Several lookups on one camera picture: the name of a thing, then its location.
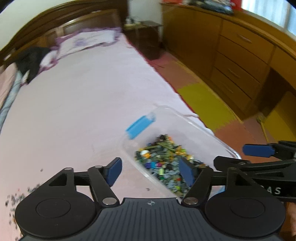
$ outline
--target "yellow floor mat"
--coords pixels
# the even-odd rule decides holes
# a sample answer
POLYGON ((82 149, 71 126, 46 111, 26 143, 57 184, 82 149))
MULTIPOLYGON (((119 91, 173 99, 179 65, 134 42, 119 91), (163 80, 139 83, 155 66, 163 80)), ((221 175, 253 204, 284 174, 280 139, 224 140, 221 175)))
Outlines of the yellow floor mat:
POLYGON ((204 83, 191 84, 177 92, 212 131, 237 119, 230 108, 204 83))

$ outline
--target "wooden dresser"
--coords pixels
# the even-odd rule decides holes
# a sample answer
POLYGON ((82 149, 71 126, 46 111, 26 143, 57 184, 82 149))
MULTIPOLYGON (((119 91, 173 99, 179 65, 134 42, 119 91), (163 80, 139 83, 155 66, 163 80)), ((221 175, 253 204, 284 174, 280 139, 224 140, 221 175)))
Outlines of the wooden dresser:
POLYGON ((271 26, 242 12, 162 9, 164 44, 240 118, 268 114, 286 90, 296 92, 296 42, 284 33, 275 29, 278 39, 271 26))

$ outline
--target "wooden nightstand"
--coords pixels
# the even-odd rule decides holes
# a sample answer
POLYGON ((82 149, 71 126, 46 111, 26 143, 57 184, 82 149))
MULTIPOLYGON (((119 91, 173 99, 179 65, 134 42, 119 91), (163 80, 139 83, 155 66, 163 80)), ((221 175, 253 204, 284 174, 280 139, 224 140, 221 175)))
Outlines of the wooden nightstand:
POLYGON ((140 24, 124 26, 124 34, 134 47, 147 59, 160 57, 160 43, 158 28, 161 25, 152 21, 143 21, 140 24))

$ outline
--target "window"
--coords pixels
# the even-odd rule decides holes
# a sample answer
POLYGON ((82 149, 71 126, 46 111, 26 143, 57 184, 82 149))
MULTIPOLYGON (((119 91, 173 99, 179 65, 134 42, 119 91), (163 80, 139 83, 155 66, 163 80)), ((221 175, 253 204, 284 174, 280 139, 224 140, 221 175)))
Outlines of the window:
POLYGON ((242 0, 242 8, 296 35, 296 9, 286 0, 242 0))

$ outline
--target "drawer handle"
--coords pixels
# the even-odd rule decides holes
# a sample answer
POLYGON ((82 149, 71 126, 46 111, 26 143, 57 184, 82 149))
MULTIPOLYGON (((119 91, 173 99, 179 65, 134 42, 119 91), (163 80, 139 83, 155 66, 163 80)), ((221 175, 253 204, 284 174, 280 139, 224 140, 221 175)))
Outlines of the drawer handle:
POLYGON ((244 36, 242 36, 241 34, 237 34, 238 35, 238 37, 240 37, 242 40, 244 40, 244 41, 246 41, 246 42, 248 42, 248 43, 252 43, 252 41, 251 40, 249 40, 249 39, 247 39, 246 37, 244 37, 244 36))
POLYGON ((234 75, 236 78, 240 79, 240 77, 236 73, 234 73, 231 69, 228 69, 228 71, 232 73, 232 75, 234 75))
POLYGON ((231 90, 231 89, 229 89, 229 87, 226 85, 226 84, 224 84, 224 83, 222 83, 221 81, 220 81, 220 83, 229 91, 229 92, 231 92, 232 94, 233 94, 233 91, 231 90))

